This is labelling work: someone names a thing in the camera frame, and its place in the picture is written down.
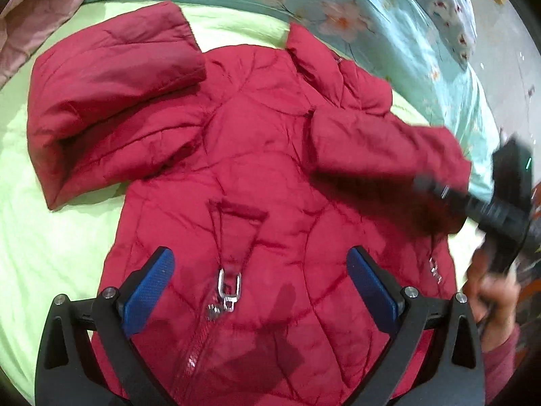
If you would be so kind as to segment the red right sleeve forearm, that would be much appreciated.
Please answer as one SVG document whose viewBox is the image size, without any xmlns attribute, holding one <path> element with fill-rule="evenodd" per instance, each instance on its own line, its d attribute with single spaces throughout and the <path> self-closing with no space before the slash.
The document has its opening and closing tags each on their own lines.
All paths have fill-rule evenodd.
<svg viewBox="0 0 541 406">
<path fill-rule="evenodd" d="M 493 401 L 514 374 L 515 348 L 519 333 L 519 327 L 515 324 L 505 342 L 483 353 L 486 405 Z"/>
</svg>

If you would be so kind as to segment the person's right hand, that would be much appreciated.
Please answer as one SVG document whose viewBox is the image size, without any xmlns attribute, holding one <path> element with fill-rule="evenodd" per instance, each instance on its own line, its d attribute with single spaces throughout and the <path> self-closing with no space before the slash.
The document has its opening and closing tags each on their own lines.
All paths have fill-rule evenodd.
<svg viewBox="0 0 541 406">
<path fill-rule="evenodd" d="M 482 248 L 475 250 L 462 292 L 469 300 L 475 321 L 484 322 L 480 335 L 483 353 L 503 345 L 514 332 L 520 290 L 513 270 L 507 274 L 489 272 L 487 253 Z"/>
</svg>

